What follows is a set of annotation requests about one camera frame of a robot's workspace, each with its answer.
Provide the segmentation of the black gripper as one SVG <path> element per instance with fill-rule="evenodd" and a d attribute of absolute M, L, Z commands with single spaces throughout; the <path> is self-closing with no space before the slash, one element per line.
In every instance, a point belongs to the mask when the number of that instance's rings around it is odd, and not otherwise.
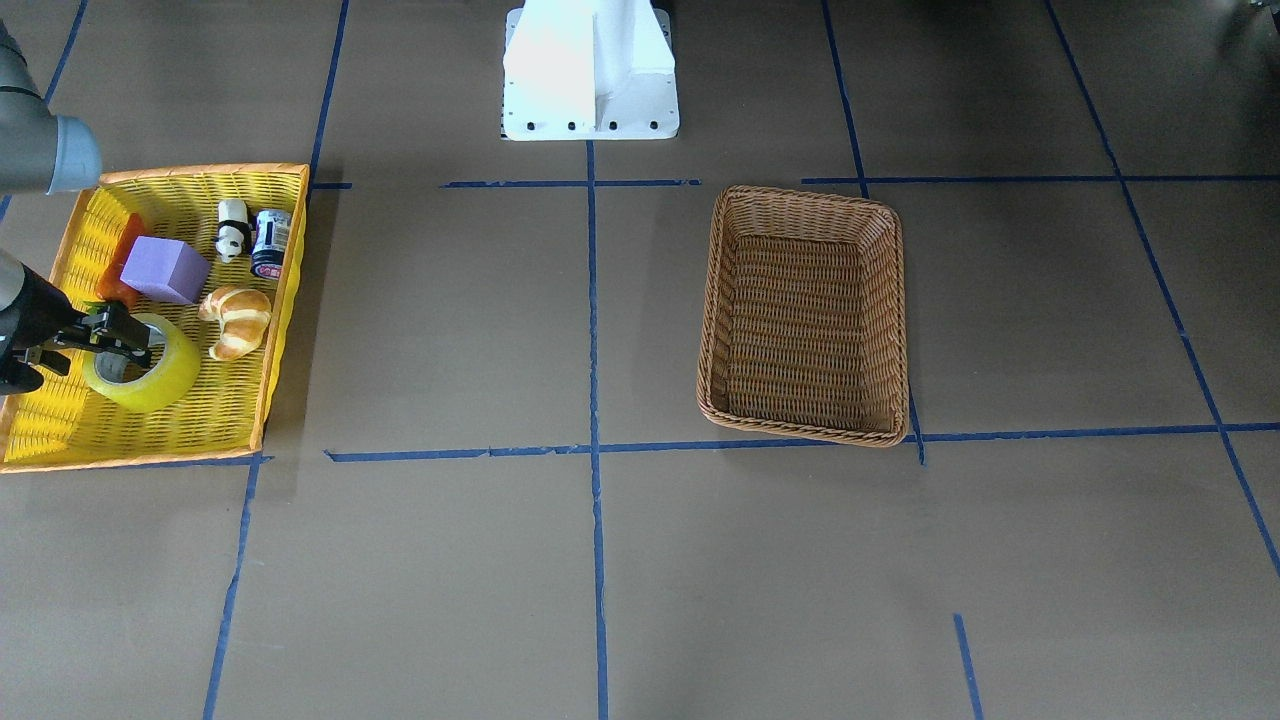
<path fill-rule="evenodd" d="M 152 368 L 150 328 L 123 302 L 90 304 L 82 313 L 29 268 L 1 269 L 1 393 L 40 389 L 42 368 L 68 375 L 70 359 L 55 348 L 108 354 L 141 369 Z"/>

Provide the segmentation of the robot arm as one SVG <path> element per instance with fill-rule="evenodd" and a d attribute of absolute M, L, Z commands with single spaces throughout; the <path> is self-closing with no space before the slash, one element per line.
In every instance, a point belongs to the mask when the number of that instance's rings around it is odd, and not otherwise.
<path fill-rule="evenodd" d="M 1 190 L 60 193 L 96 186 L 101 152 L 86 123 L 55 115 L 29 73 L 20 45 L 1 28 Z M 152 364 L 151 329 L 108 300 L 83 313 L 50 281 L 9 252 L 1 256 L 1 392 L 27 395 L 44 370 L 68 375 L 67 348 Z"/>

